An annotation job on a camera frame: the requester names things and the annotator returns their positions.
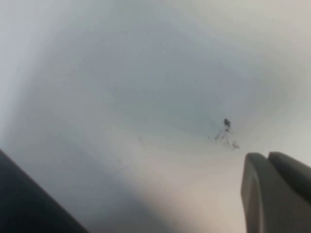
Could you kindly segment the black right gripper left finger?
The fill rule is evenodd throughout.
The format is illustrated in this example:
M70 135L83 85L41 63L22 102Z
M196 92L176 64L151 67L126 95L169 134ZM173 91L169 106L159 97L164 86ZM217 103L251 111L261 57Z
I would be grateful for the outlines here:
M248 233L309 233L311 194L296 193L268 157L245 157L241 198Z

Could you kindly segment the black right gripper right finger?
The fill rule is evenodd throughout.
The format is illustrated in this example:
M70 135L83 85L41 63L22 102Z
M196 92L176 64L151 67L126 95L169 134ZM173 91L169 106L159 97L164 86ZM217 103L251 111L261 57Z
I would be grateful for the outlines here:
M296 193L311 193L310 166L281 152L269 153L268 160Z

